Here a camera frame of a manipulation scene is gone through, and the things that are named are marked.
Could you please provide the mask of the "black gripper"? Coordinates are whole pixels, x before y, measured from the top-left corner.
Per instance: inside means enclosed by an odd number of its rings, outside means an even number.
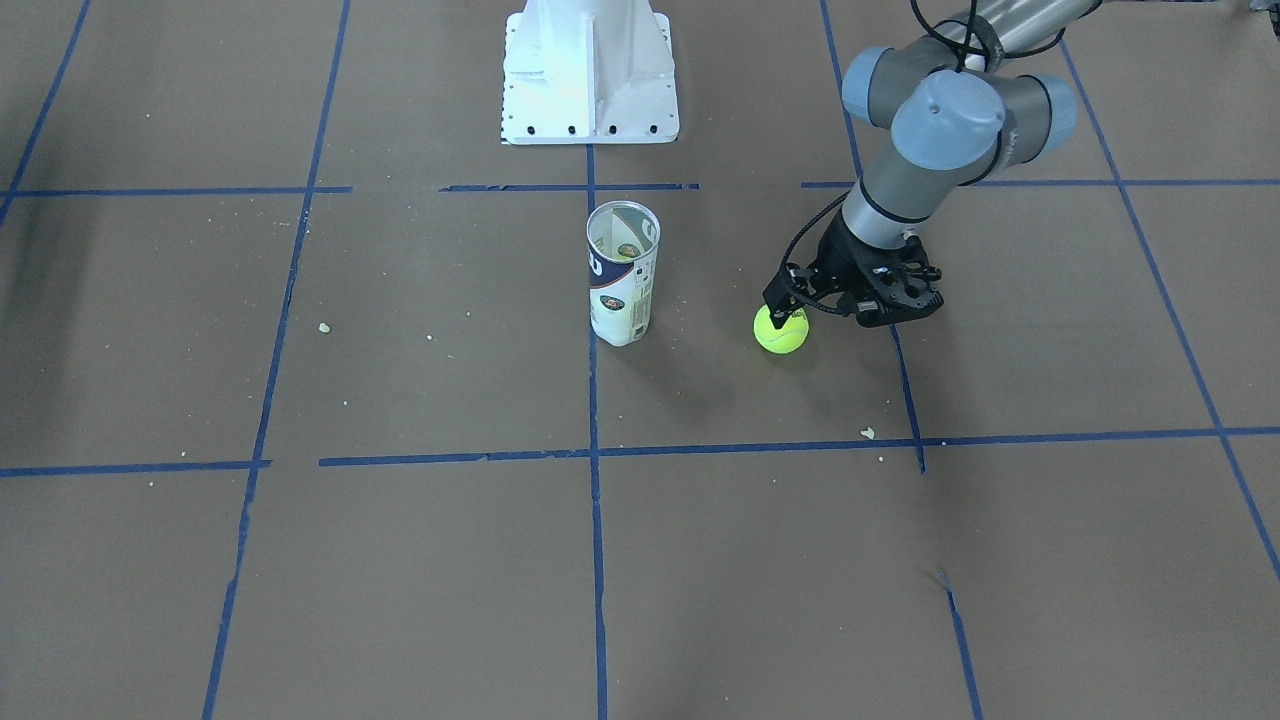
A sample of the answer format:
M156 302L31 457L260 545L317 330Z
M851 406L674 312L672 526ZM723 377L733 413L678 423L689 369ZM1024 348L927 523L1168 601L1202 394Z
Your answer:
M818 245L810 269L815 272L812 287L814 299L822 300L832 293L838 295L835 309L844 315L854 316L854 301L850 291L856 281L855 251L852 245L859 240L847 227L842 215L836 215L828 224ZM782 264L763 292L767 319L769 323L786 323L801 307L812 302L809 293L808 268L796 264Z

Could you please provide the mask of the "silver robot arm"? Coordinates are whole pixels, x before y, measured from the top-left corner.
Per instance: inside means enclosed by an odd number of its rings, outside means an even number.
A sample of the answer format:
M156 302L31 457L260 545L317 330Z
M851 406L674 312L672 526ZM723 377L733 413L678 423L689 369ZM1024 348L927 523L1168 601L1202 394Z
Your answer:
M1055 47L1096 1L973 1L905 47L869 47L842 83L845 111L888 132L850 191L820 213L814 259L782 258L756 320L773 329L809 309L865 328L914 322L943 306L940 269L920 228L948 193L1065 143L1075 94L1044 74L1001 76Z

